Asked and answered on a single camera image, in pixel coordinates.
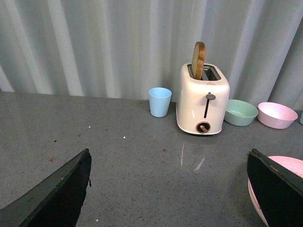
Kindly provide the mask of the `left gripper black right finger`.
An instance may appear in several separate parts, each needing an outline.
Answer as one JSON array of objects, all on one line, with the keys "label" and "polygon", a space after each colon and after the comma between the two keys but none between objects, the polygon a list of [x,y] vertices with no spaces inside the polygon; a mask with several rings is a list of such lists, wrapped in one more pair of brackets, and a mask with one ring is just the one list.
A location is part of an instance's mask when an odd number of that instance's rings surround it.
[{"label": "left gripper black right finger", "polygon": [[303,225],[303,178],[256,149],[248,155],[247,174],[270,227]]}]

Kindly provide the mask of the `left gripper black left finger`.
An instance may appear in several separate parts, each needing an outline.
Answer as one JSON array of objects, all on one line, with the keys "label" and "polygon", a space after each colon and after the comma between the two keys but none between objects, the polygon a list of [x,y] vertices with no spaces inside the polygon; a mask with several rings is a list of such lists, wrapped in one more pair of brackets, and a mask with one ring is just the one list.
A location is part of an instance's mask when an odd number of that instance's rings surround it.
[{"label": "left gripper black left finger", "polygon": [[2,227],[74,227],[90,185],[92,158],[84,149],[23,196],[1,209]]}]

